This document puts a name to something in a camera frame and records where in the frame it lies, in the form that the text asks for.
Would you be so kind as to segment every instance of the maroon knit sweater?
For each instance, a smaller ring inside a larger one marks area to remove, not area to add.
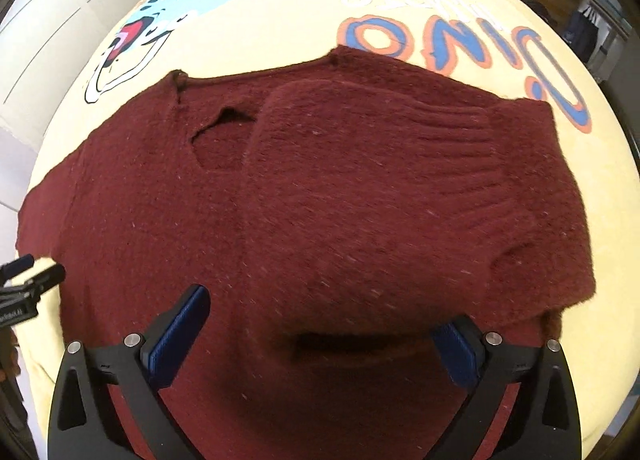
[[[464,397],[433,326],[467,313],[537,345],[594,293],[548,104],[344,47],[172,72],[30,192],[17,245],[65,265],[64,335],[89,346],[210,289],[162,397],[211,460],[421,459]]]

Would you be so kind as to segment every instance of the white cabinet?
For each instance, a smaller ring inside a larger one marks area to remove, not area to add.
[[[18,215],[0,203],[0,265],[15,259]]]
[[[35,151],[96,47],[139,0],[16,0],[0,23],[0,127]]]
[[[0,204],[5,208],[20,209],[35,162],[35,151],[0,127]]]

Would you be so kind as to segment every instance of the white wall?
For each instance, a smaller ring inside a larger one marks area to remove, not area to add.
[[[27,192],[35,161],[35,151],[0,128],[0,264],[10,262],[15,257],[17,212]],[[24,362],[21,363],[21,367],[23,374],[18,377],[18,385],[24,397],[24,407],[29,414],[29,426],[38,454],[42,460],[45,460],[47,445],[36,421],[29,376],[26,373]]]
[[[610,93],[628,117],[629,127],[640,138],[640,37],[634,32],[627,41],[607,80]]]
[[[139,0],[16,0],[0,23],[0,127],[35,151],[98,44]]]

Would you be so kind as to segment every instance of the letter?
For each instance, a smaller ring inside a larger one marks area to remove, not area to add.
[[[433,0],[422,0],[421,2],[416,2],[415,0],[403,0],[410,7],[416,8],[433,8],[435,7],[435,2]]]
[[[444,18],[449,19],[449,14],[447,13],[447,9],[445,8],[445,5],[448,5],[457,19],[462,21],[462,23],[469,23],[469,21],[471,21],[471,19],[464,12],[462,12],[462,10],[460,10],[457,5],[453,3],[453,0],[435,0],[435,3],[436,8]]]
[[[373,46],[364,37],[367,30],[379,30],[386,34],[390,41],[389,46],[386,48]],[[343,21],[338,27],[338,44],[388,55],[402,61],[409,59],[414,52],[414,37],[404,23],[371,15]]]
[[[527,76],[527,78],[524,79],[524,89],[529,99],[533,99],[534,101],[547,100],[548,96],[546,94],[545,87],[535,77]]]
[[[511,66],[516,70],[522,70],[522,59],[520,54],[514,50],[511,43],[504,39],[502,34],[498,32],[495,27],[487,21],[485,18],[477,18],[476,21],[485,34],[494,42],[495,47],[500,51]]]
[[[591,133],[591,116],[587,109],[587,105],[585,104],[584,98],[578,91],[578,88],[575,87],[571,79],[569,79],[569,76],[566,74],[566,72],[561,68],[556,59],[551,55],[551,52],[549,52],[546,46],[543,45],[542,40],[540,39],[540,35],[531,28],[528,28],[526,26],[519,26],[513,29],[511,37],[513,37],[513,42],[520,50],[520,53],[522,54],[524,60],[533,70],[533,73],[539,79],[540,83],[543,85],[549,95],[551,95],[558,107],[566,115],[567,119],[569,119],[571,123],[581,132]],[[535,46],[537,46],[540,52],[542,52],[543,55],[545,55],[545,57],[549,60],[549,62],[554,66],[558,74],[560,74],[560,77],[564,79],[564,82],[571,89],[577,100],[577,103],[571,103],[558,91],[555,86],[552,85],[551,81],[544,75],[540,67],[537,65],[535,59],[531,55],[531,52],[529,52],[529,50],[527,49],[528,42],[532,42]]]
[[[495,19],[495,16],[489,12],[489,9],[486,8],[484,5],[482,5],[481,3],[472,3],[471,5],[471,9],[473,11],[475,11],[476,16],[478,18],[485,18],[489,23],[491,23],[496,30],[503,32],[505,30],[505,28],[502,26],[502,24]]]
[[[491,68],[489,51],[478,36],[462,21],[447,23],[440,16],[431,16],[424,26],[422,56],[426,67],[443,75],[451,75],[458,64],[456,48],[465,52],[480,68]]]

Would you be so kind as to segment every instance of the black clamp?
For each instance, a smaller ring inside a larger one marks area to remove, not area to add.
[[[167,388],[209,316],[209,291],[192,285],[142,334],[115,346],[66,347],[53,393],[49,460],[134,460],[108,393],[119,385],[156,460],[204,460],[177,425],[158,390]]]
[[[168,412],[158,390],[170,386],[204,325],[207,289],[191,286],[143,334],[122,344],[72,342],[60,367],[49,423],[50,460],[138,460],[116,416],[107,384],[119,384],[157,460],[204,460]],[[569,368],[558,341],[513,346],[482,334],[466,316],[432,332],[452,380],[469,390],[425,460],[472,460],[508,384],[516,403],[492,460],[580,460],[580,423]]]
[[[467,316],[432,337],[451,379],[470,393],[425,460],[471,460],[515,383],[520,389],[490,460],[580,460],[578,404],[557,340],[510,345],[496,332],[482,335]]]
[[[27,254],[0,266],[0,328],[36,317],[42,294],[65,281],[65,268],[56,263],[22,285],[4,287],[7,281],[29,270],[33,264],[33,256]]]
[[[33,256],[27,254],[0,266],[0,370],[4,371],[4,380],[0,382],[0,443],[7,449],[10,458],[20,460],[31,460],[38,455],[12,368],[14,343],[10,328],[36,317],[42,294],[65,279],[65,269],[56,264],[22,285],[4,287],[7,281],[33,267],[34,261]]]

